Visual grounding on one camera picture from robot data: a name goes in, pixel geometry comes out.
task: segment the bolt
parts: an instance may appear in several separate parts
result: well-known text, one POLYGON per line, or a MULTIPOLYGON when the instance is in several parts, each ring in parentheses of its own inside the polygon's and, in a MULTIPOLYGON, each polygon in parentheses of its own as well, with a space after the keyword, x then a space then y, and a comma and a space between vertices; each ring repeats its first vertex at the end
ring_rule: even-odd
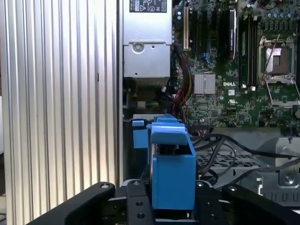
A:
POLYGON ((101 188, 108 188, 109 187, 109 184, 103 184, 101 185, 101 188))
POLYGON ((289 183, 289 184, 293 184, 294 183, 294 180, 290 176, 288 176, 288 175, 285 176, 285 181, 287 183, 289 183))
POLYGON ((141 45, 136 45, 135 48, 136 48, 137 50, 141 50, 141 49, 142 49, 142 46, 141 46, 141 45))
POLYGON ((234 187, 234 186, 229 186, 228 189, 231 190, 231 191, 236 191, 237 190, 236 187, 234 187))
POLYGON ((133 185, 140 185, 140 182, 136 180, 133 182, 133 185))

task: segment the ram slot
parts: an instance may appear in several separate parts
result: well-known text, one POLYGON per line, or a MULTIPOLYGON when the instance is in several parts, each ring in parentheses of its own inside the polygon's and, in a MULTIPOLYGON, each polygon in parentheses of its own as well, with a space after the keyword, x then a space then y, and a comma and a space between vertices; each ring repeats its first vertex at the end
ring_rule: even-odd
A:
POLYGON ((239 86, 246 88, 250 77, 250 20, 249 17, 245 20, 240 20, 240 53, 239 53, 239 86))
MULTIPOLYGON (((300 20, 298 20, 298 33, 300 32, 300 20)), ((297 47, 300 46, 300 35, 297 37, 297 47)), ((297 50, 296 84, 300 88, 300 50, 297 50)))
POLYGON ((248 73, 248 87, 251 90, 256 90, 257 86, 257 29, 258 25, 256 21, 249 18, 249 73, 248 73))

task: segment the black metal bracket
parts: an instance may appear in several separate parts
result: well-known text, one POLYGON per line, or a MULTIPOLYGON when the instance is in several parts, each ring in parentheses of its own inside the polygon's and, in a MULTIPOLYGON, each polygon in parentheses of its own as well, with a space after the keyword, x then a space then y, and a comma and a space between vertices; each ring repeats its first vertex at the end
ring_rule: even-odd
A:
POLYGON ((134 180, 127 184, 127 224, 155 224, 146 187, 141 180, 134 180))
POLYGON ((113 197, 115 186, 100 182, 41 215, 29 225, 101 224, 101 202, 113 197))
POLYGON ((222 196, 232 203, 239 217, 247 219, 247 224, 293 225, 300 221, 296 212, 239 185, 224 186, 222 196))
POLYGON ((195 212, 200 224, 229 225, 219 202, 218 191, 207 183, 196 183, 195 212))

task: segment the chip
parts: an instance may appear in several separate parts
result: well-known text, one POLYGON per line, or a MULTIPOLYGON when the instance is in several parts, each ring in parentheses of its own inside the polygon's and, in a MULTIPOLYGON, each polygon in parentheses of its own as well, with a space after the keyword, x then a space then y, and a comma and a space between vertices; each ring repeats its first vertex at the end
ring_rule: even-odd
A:
POLYGON ((244 114, 239 114, 239 121, 244 121, 245 115, 244 114))
POLYGON ((218 117, 218 112, 217 111, 212 111, 211 116, 212 117, 218 117))

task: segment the black plastic arm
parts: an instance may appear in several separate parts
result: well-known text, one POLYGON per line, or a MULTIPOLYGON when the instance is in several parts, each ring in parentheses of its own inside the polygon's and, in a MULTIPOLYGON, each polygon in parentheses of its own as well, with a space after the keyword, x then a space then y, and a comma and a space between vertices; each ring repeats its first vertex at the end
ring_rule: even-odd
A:
POLYGON ((101 203, 113 197, 115 186, 100 182, 41 215, 28 225, 101 224, 101 203))
POLYGON ((223 187, 222 196, 232 203, 241 218, 247 218, 248 224, 251 220, 255 220, 255 224, 277 225, 293 225, 300 221, 300 215, 294 211, 239 185, 223 187))

